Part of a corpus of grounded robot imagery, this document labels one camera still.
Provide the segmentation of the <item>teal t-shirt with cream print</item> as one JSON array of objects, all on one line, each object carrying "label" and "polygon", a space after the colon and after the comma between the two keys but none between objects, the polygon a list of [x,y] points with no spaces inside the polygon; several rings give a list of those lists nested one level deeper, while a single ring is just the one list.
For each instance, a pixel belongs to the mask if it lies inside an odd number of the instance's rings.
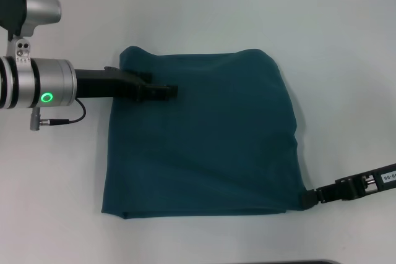
[{"label": "teal t-shirt with cream print", "polygon": [[156,56],[120,68],[173,84],[169,101],[113,100],[102,212],[123,219],[302,210],[296,119],[276,62],[259,49]]}]

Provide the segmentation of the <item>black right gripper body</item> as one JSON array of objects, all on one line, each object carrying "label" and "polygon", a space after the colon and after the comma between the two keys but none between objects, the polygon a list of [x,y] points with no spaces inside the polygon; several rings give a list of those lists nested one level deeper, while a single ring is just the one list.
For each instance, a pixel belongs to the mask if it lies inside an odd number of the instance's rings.
[{"label": "black right gripper body", "polygon": [[396,163],[336,181],[340,200],[355,200],[396,189]]}]

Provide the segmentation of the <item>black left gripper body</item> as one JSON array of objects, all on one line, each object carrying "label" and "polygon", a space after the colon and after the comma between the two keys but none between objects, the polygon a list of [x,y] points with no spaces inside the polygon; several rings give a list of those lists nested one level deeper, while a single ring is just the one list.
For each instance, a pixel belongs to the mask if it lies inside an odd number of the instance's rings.
[{"label": "black left gripper body", "polygon": [[137,92],[145,82],[129,70],[105,67],[103,70],[76,69],[76,98],[129,98],[137,101]]}]

